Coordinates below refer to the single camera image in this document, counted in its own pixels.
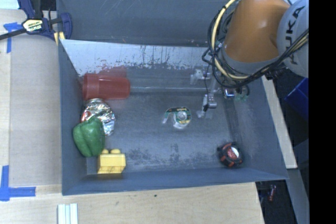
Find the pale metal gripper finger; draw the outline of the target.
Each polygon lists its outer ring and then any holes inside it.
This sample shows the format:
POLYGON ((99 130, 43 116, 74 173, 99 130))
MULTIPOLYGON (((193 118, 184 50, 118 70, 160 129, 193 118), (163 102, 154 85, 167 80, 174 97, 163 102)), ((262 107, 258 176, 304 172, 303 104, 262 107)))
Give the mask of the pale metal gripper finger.
POLYGON ((190 75, 190 84, 197 84, 199 81, 206 81, 211 78, 208 66, 199 66, 194 68, 190 75))
POLYGON ((215 101, 214 95, 212 93, 205 94, 202 99, 201 109, 196 111, 197 117, 199 119, 211 119, 216 108, 217 102, 215 101))

